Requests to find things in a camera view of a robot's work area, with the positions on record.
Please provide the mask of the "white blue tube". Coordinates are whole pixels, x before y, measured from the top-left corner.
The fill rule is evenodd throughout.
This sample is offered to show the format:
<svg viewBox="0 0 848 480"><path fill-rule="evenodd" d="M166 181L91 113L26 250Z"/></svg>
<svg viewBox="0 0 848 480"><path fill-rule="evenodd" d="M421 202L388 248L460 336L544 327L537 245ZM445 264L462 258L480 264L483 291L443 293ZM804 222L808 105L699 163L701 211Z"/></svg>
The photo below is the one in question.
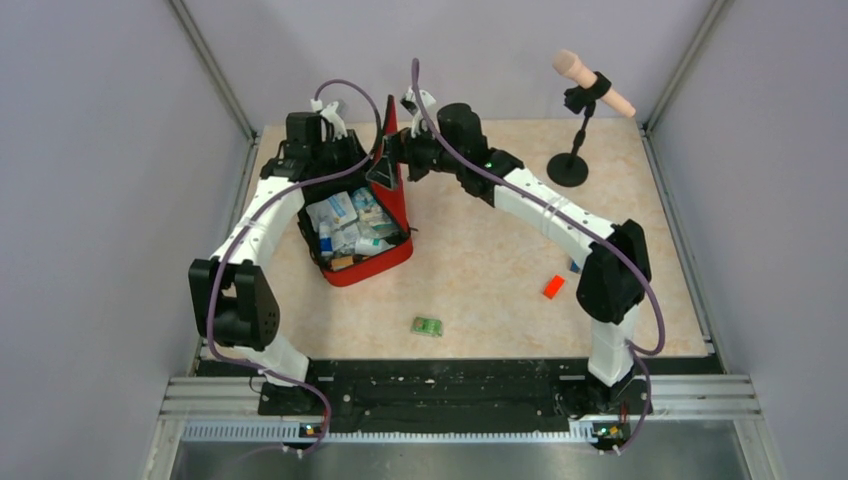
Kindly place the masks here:
<svg viewBox="0 0 848 480"><path fill-rule="evenodd" d="M318 225L319 252L322 258L331 258L334 254L333 228L326 222Z"/></svg>

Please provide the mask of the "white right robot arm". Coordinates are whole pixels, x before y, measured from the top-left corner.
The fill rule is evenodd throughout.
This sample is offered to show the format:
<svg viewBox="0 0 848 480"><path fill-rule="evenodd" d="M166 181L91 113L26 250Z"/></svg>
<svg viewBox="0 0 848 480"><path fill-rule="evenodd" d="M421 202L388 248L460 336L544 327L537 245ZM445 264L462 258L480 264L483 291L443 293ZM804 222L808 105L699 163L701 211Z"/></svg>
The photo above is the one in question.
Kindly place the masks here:
<svg viewBox="0 0 848 480"><path fill-rule="evenodd" d="M586 385L589 404L612 412L627 397L623 382L635 365L632 338L638 309L651 280L645 233L640 224L598 217L550 188L517 157L489 145L479 116L464 103L438 111L437 126L419 120L402 130L377 134L368 177L394 188L404 164L417 181L430 172L453 175L463 190L514 215L560 247L577 265L576 299L591 319Z"/></svg>

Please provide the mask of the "small teal pad packet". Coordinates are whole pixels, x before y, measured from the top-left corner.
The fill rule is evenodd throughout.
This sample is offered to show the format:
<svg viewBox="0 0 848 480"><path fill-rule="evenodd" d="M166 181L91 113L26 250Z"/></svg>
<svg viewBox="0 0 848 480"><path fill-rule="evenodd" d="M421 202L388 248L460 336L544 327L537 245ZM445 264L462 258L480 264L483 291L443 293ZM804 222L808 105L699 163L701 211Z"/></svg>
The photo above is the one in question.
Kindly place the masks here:
<svg viewBox="0 0 848 480"><path fill-rule="evenodd" d="M350 194L353 207L357 211L371 211L378 206L378 202L372 191L367 187L361 187Z"/></svg>

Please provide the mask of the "white bottle green label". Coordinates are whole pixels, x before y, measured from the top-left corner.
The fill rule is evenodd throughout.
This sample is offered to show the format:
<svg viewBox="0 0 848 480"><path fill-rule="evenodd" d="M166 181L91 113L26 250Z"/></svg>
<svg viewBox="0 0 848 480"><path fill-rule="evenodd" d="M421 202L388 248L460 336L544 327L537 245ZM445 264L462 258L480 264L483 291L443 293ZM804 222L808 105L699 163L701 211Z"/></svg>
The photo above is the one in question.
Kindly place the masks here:
<svg viewBox="0 0 848 480"><path fill-rule="evenodd" d="M363 257L379 255L391 250L394 245L382 238L360 237L354 244L354 254Z"/></svg>

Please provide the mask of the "bandage roll packet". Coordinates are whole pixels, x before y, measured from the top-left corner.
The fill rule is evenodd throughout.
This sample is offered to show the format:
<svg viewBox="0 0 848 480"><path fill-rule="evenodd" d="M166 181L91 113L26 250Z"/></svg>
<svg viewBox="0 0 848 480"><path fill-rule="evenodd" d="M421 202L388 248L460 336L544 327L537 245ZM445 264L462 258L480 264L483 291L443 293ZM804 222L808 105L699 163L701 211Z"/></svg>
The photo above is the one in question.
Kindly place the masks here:
<svg viewBox="0 0 848 480"><path fill-rule="evenodd" d="M360 231L356 223L334 229L331 233L333 252L339 255L351 255L359 241Z"/></svg>

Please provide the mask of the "green wind oil box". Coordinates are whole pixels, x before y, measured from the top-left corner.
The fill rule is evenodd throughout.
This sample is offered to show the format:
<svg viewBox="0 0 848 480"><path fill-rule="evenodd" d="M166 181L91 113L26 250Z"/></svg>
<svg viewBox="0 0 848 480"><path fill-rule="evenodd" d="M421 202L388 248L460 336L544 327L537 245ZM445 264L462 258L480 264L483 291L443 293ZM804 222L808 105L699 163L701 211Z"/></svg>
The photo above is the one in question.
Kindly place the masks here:
<svg viewBox="0 0 848 480"><path fill-rule="evenodd" d="M412 321L410 331L428 337L442 337L443 323L439 319L417 316Z"/></svg>

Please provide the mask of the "blue gauze packet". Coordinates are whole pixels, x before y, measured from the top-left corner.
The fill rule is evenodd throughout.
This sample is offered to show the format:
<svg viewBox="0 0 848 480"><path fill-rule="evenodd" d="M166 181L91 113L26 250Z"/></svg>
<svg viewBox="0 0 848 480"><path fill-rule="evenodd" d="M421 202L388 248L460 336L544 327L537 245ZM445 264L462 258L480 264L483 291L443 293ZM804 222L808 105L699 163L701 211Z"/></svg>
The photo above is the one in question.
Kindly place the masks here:
<svg viewBox="0 0 848 480"><path fill-rule="evenodd" d="M339 192L307 205L306 213L315 230L318 230L321 224L334 229L344 227L358 219L358 213L348 192Z"/></svg>

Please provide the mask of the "clear bag wipe sachets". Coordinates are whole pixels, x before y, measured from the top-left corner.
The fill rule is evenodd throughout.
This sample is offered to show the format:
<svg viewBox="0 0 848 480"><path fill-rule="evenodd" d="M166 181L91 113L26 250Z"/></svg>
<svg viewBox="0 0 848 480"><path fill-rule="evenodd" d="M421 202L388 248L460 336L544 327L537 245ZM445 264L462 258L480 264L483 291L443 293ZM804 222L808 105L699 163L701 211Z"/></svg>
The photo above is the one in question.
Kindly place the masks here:
<svg viewBox="0 0 848 480"><path fill-rule="evenodd" d="M368 238L388 238L400 232L395 220L378 204L371 211L358 211L360 235Z"/></svg>

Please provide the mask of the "red black medicine kit case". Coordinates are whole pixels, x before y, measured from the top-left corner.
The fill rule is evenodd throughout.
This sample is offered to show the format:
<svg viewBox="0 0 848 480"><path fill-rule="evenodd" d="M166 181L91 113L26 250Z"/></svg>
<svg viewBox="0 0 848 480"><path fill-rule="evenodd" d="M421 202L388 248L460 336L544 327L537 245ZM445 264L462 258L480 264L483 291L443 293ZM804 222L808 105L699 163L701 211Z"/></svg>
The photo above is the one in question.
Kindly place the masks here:
<svg viewBox="0 0 848 480"><path fill-rule="evenodd" d="M307 179L342 171L366 155L355 130L337 138L336 127L318 113L286 118L291 142L286 151L310 153ZM403 188L390 190L366 178L370 159L339 179L302 189L305 205L298 229L325 280L346 287L406 261L413 253Z"/></svg>

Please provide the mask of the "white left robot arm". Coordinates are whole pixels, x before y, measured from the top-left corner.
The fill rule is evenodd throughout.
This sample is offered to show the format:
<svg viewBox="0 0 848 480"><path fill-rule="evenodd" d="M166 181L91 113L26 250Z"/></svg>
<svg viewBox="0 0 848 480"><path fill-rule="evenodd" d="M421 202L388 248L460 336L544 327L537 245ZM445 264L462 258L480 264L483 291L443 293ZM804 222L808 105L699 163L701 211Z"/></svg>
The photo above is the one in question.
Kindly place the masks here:
<svg viewBox="0 0 848 480"><path fill-rule="evenodd" d="M192 262L188 279L198 332L212 355L283 387L283 401L303 414L317 407L321 388L306 377L308 357L280 332L281 311L264 268L305 207L305 189L353 173L367 155L330 108L291 113L285 128L242 217L210 258Z"/></svg>

